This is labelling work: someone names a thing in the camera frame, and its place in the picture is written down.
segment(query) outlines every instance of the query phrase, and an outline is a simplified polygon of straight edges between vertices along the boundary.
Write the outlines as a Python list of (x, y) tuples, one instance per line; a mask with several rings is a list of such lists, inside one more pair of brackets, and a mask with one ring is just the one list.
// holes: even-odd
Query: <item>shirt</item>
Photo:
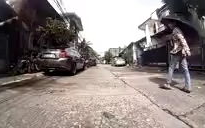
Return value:
[(170, 51), (171, 54), (182, 53), (183, 56), (190, 56), (190, 48), (184, 38), (183, 32), (175, 27), (172, 32), (173, 49)]

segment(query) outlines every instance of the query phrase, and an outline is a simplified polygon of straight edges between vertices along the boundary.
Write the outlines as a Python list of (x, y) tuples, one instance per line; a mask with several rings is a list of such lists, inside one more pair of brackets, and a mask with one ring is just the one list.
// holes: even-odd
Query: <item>person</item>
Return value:
[(190, 48), (187, 44), (187, 41), (184, 37), (183, 32), (179, 27), (177, 27), (175, 22), (171, 22), (168, 24), (168, 27), (171, 29), (171, 40), (172, 40), (172, 50), (170, 51), (171, 60), (169, 64), (168, 69), (168, 75), (167, 75), (167, 83), (163, 85), (163, 88), (165, 89), (171, 89), (171, 83), (173, 78), (174, 69), (176, 68), (176, 65), (181, 65), (184, 73), (184, 79), (185, 79), (185, 87), (182, 89), (182, 91), (190, 93), (191, 92), (191, 78), (190, 73), (188, 70), (188, 63), (187, 63), (187, 57), (191, 56)]

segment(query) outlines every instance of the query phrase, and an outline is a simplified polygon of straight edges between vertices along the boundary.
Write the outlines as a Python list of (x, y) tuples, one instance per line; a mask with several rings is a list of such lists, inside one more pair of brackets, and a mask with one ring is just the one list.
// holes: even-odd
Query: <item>car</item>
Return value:
[(115, 57), (112, 61), (112, 66), (125, 66), (126, 62), (121, 57)]
[(46, 73), (60, 70), (75, 75), (78, 70), (85, 69), (85, 60), (74, 48), (45, 49), (41, 52), (39, 65)]
[(96, 59), (90, 59), (89, 64), (90, 64), (90, 66), (97, 66), (97, 60)]

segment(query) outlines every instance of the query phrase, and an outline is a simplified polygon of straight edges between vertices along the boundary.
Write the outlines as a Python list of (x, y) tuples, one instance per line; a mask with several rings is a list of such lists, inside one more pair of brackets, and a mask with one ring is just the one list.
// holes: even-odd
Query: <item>black umbrella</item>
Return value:
[(168, 26), (169, 23), (175, 22), (176, 25), (182, 30), (186, 40), (189, 44), (199, 42), (198, 30), (191, 25), (191, 23), (179, 16), (166, 16), (161, 18), (161, 23)]

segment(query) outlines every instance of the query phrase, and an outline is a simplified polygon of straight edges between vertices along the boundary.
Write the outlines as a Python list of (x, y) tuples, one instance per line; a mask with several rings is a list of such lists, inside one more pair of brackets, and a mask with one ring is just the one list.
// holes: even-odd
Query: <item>jeans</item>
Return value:
[(169, 71), (168, 71), (168, 76), (167, 76), (167, 83), (168, 84), (172, 83), (174, 69), (178, 62), (180, 62), (181, 68), (184, 73), (185, 87), (186, 89), (191, 90), (191, 78), (190, 78), (190, 73), (188, 70), (188, 63), (187, 63), (186, 57), (182, 57), (179, 55), (171, 55), (171, 61), (170, 61)]

